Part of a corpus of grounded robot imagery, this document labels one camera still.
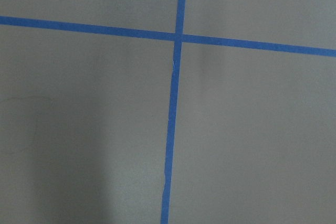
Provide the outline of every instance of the blue tape strip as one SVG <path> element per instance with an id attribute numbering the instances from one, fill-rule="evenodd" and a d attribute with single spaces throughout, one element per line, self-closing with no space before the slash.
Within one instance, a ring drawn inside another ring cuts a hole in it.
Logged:
<path id="1" fill-rule="evenodd" d="M 92 34 L 126 36 L 135 38 L 159 39 L 169 41 L 175 40 L 175 34 L 164 33 L 161 31 L 147 31 L 147 30 L 110 27 L 110 26 L 85 25 L 85 24 L 57 22 L 57 21 L 48 21 L 48 20 L 30 19 L 30 18 L 15 18 L 15 17 L 0 16 L 0 24 L 63 30 L 63 31 L 77 31 Z"/>
<path id="2" fill-rule="evenodd" d="M 172 181 L 175 122 L 178 96 L 178 80 L 180 77 L 180 63 L 183 37 L 185 0 L 177 0 L 175 42 L 173 55 L 173 73 L 170 87 L 169 115 L 166 141 L 166 158 L 164 166 L 165 184 L 162 194 L 161 224 L 168 224 L 170 190 Z"/>
<path id="3" fill-rule="evenodd" d="M 183 35 L 183 42 L 336 57 L 336 50 L 334 49 L 293 46 L 293 45 L 284 45 L 284 44 L 240 40 L 240 39 Z"/>

